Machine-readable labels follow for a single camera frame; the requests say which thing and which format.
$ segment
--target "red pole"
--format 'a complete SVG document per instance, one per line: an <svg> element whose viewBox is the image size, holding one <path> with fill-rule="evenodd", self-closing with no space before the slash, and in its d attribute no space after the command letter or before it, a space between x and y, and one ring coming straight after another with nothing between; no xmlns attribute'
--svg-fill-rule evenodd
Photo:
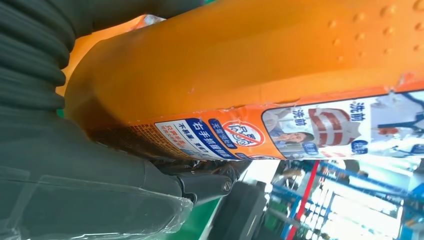
<svg viewBox="0 0 424 240"><path fill-rule="evenodd" d="M310 178L309 178L309 181L307 182L306 189L303 194L302 201L300 203L299 211L297 212L296 217L294 218L298 221L301 220L301 217L305 212L305 204L307 203L309 199L311 188L314 183L315 176L317 175L319 165L320 165L320 161L317 160L315 164L313 165L312 171L310 172ZM298 228L292 225L290 231L288 232L287 240L293 240L293 237L295 236L297 230Z"/></svg>

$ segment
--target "blue sign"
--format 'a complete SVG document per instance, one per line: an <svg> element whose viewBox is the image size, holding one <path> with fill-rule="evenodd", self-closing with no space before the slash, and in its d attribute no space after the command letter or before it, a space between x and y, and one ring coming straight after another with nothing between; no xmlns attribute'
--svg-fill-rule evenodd
<svg viewBox="0 0 424 240"><path fill-rule="evenodd" d="M355 140L351 144L352 153L354 154L367 154L368 142L365 140Z"/></svg>
<svg viewBox="0 0 424 240"><path fill-rule="evenodd" d="M302 147L307 155L318 155L320 153L317 145L313 142L304 142Z"/></svg>
<svg viewBox="0 0 424 240"><path fill-rule="evenodd" d="M194 134L200 141L206 145L209 150L223 159L238 160L239 158L229 152L215 137L208 125L198 118L189 118L185 120Z"/></svg>
<svg viewBox="0 0 424 240"><path fill-rule="evenodd" d="M236 152L235 155L237 155L237 157L239 157L243 160L252 160L250 157L246 156L246 154L241 153L241 152Z"/></svg>
<svg viewBox="0 0 424 240"><path fill-rule="evenodd" d="M424 154L424 144L415 144L411 150L412 154Z"/></svg>
<svg viewBox="0 0 424 240"><path fill-rule="evenodd" d="M216 133L219 139L225 144L225 146L229 149L237 149L237 146L231 141L225 132L223 126L220 121L217 119L209 119L209 125L212 127L213 131Z"/></svg>

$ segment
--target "green floor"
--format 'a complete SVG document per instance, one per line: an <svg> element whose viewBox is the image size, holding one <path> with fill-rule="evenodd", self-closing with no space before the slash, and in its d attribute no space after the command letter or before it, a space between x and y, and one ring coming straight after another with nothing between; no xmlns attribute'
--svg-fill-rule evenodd
<svg viewBox="0 0 424 240"><path fill-rule="evenodd" d="M180 231L165 235L161 240L199 240L218 202L219 199L195 207Z"/></svg>

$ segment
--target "label sticker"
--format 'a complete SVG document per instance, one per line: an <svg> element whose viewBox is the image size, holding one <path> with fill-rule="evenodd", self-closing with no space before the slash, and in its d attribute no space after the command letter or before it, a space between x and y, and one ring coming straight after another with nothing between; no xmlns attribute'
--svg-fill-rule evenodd
<svg viewBox="0 0 424 240"><path fill-rule="evenodd" d="M423 154L424 92L266 110L262 121L288 159Z"/></svg>
<svg viewBox="0 0 424 240"><path fill-rule="evenodd" d="M185 154L202 160L238 160L198 118L155 123L159 131Z"/></svg>

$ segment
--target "printed graphic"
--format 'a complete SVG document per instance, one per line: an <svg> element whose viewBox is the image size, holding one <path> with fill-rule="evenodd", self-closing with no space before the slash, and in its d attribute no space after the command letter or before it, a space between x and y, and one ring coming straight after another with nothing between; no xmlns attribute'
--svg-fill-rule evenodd
<svg viewBox="0 0 424 240"><path fill-rule="evenodd" d="M236 145L230 140L230 137L225 132L224 128L221 126L220 121L217 119L209 119L209 124L212 127L213 131L216 133L219 139L225 144L229 149L237 149Z"/></svg>
<svg viewBox="0 0 424 240"><path fill-rule="evenodd" d="M366 103L346 100L333 103L276 108L262 120L274 145L287 159L341 158L363 154L355 140L366 138L369 109Z"/></svg>
<svg viewBox="0 0 424 240"><path fill-rule="evenodd" d="M424 93L379 96L371 103L369 153L397 158L423 154Z"/></svg>
<svg viewBox="0 0 424 240"><path fill-rule="evenodd" d="M424 92L270 109L262 121L287 159L424 154Z"/></svg>
<svg viewBox="0 0 424 240"><path fill-rule="evenodd" d="M268 155L251 155L251 156L249 156L249 158L253 159L253 160L282 160L279 157L268 156Z"/></svg>
<svg viewBox="0 0 424 240"><path fill-rule="evenodd" d="M202 160L238 160L198 118L159 122L159 131L185 154Z"/></svg>
<svg viewBox="0 0 424 240"><path fill-rule="evenodd" d="M256 147L264 143L263 133L247 122L229 121L223 125L231 141L242 147Z"/></svg>

